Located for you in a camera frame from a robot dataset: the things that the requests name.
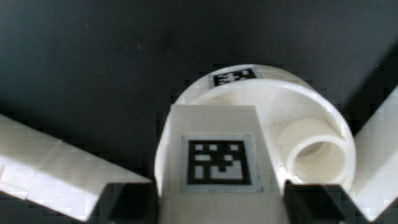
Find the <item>circular hole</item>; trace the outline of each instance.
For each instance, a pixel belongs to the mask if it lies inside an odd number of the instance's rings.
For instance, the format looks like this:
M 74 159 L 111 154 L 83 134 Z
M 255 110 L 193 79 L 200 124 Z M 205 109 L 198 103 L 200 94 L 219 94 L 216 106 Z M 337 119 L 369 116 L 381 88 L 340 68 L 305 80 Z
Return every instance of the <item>circular hole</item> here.
M 344 168 L 344 154 L 330 142 L 310 144 L 299 151 L 292 172 L 303 183 L 331 182 Z

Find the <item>rounded white housing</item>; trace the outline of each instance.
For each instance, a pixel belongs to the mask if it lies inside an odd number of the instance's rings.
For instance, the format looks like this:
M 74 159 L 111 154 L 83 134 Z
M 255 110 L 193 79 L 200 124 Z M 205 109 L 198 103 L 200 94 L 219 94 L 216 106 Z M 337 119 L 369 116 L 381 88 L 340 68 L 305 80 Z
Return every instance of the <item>rounded white housing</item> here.
M 235 81 L 232 75 L 243 70 L 255 79 Z M 223 80 L 216 85 L 218 75 Z M 340 184 L 349 189 L 355 146 L 347 125 L 331 104 L 291 73 L 262 65 L 227 67 L 196 80 L 175 104 L 253 105 L 280 192 L 285 180 Z M 154 164 L 159 194 L 168 129 L 166 119 Z

